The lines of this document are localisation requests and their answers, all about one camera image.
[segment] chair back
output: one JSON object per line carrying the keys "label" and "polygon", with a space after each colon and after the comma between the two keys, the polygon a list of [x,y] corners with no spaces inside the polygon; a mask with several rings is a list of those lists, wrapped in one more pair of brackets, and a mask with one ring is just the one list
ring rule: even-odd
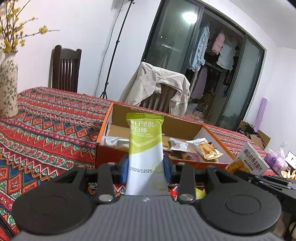
{"label": "chair back", "polygon": [[161,94],[153,93],[151,96],[144,99],[140,106],[169,113],[170,100],[176,93],[177,91],[174,88],[161,84]]}
{"label": "chair back", "polygon": [[54,48],[52,87],[77,93],[81,49]]}

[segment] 2025/12/25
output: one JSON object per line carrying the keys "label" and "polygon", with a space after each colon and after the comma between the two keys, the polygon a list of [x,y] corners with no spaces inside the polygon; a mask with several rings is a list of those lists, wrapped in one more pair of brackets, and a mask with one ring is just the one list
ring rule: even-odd
{"label": "2025/12/25", "polygon": [[134,172],[141,172],[141,173],[151,173],[152,169],[139,169],[139,168],[134,168],[134,167],[130,167],[131,171]]}

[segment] floral vase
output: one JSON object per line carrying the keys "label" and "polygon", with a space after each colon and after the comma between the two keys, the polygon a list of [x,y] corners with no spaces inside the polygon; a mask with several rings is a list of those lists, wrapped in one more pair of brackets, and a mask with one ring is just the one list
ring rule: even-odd
{"label": "floral vase", "polygon": [[17,107],[17,70],[15,54],[5,53],[0,65],[0,116],[13,117],[18,113]]}

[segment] table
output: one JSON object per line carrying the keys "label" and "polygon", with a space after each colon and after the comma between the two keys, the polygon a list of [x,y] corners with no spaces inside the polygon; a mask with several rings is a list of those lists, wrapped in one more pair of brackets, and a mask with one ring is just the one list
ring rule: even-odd
{"label": "table", "polygon": [[[94,168],[96,140],[110,104],[105,99],[38,87],[19,94],[17,116],[0,118],[0,214],[15,233],[11,208],[16,198],[73,166]],[[207,126],[235,156],[245,142],[262,157],[266,155],[239,133]],[[114,185],[114,189],[117,195],[125,192],[124,185]],[[95,192],[96,185],[90,184],[89,195]],[[1,239],[8,240],[3,230]]]}

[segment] gray gripper base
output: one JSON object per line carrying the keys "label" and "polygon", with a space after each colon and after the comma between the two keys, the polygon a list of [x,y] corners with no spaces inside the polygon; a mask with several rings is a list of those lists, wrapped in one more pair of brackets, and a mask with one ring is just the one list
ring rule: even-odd
{"label": "gray gripper base", "polygon": [[13,241],[279,241],[272,233],[239,237],[222,233],[203,221],[194,207],[170,196],[121,196],[97,207],[79,228],[54,236],[20,232]]}

